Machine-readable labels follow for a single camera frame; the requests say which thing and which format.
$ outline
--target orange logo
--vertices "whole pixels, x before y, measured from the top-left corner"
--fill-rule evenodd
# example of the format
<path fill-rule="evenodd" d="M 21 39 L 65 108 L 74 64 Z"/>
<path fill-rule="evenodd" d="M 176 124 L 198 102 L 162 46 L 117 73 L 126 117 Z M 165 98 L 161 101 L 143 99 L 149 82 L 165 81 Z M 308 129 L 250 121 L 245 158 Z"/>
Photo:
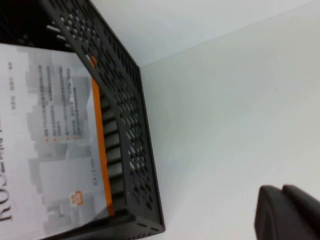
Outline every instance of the orange logo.
<path fill-rule="evenodd" d="M 71 205 L 72 206 L 81 206 L 84 203 L 84 196 L 82 191 L 76 191 L 74 194 L 71 194 Z"/>

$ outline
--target white wall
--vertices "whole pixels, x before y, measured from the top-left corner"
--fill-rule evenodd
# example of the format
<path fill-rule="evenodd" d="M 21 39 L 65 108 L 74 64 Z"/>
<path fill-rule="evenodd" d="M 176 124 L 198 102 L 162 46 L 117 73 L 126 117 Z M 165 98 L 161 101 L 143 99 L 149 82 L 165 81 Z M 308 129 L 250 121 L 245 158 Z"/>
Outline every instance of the white wall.
<path fill-rule="evenodd" d="M 92 0 L 144 66 L 312 0 Z"/>
<path fill-rule="evenodd" d="M 255 239 L 261 185 L 320 199 L 320 3 L 142 68 L 167 231 Z"/>

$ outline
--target book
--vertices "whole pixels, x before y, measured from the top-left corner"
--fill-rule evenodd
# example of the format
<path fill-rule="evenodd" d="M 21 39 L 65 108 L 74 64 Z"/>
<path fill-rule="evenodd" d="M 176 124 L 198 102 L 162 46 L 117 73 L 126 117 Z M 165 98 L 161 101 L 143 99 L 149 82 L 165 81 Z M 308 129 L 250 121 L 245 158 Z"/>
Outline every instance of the book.
<path fill-rule="evenodd" d="M 114 215 L 99 99 L 75 53 L 0 44 L 0 240 Z"/>

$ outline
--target black plastic basket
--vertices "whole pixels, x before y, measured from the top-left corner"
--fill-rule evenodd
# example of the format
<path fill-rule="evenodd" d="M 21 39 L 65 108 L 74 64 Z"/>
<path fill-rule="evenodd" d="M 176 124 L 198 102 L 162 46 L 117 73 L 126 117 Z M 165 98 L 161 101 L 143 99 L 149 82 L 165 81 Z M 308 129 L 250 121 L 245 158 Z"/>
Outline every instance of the black plastic basket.
<path fill-rule="evenodd" d="M 1 0 L 0 42 L 79 56 L 100 89 L 108 168 L 121 168 L 109 176 L 115 216 L 51 238 L 134 240 L 164 232 L 140 69 L 93 4 Z"/>

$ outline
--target orange stripe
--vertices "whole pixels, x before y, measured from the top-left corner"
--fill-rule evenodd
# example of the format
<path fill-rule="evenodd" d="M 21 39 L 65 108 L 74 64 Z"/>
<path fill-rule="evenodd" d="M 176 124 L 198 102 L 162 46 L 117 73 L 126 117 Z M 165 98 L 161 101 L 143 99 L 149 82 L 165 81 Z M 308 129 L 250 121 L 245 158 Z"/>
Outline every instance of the orange stripe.
<path fill-rule="evenodd" d="M 109 215 L 114 216 L 115 209 L 112 203 L 112 194 L 111 194 L 111 187 L 110 187 L 109 174 L 108 174 L 108 168 L 107 168 L 107 155 L 106 155 L 106 148 L 105 148 L 104 125 L 102 123 L 100 90 L 94 78 L 91 79 L 91 82 L 92 82 L 92 93 L 93 93 L 94 112 L 95 112 L 96 133 L 97 133 L 97 139 L 98 139 L 100 165 L 101 165 L 106 207 L 108 209 Z"/>
<path fill-rule="evenodd" d="M 94 63 L 95 63 L 95 64 L 97 64 L 97 63 L 98 63 L 98 61 L 97 61 L 97 59 L 96 59 L 96 57 L 95 57 L 95 56 L 92 56 L 92 59 L 93 59 L 93 61 L 94 61 Z"/>

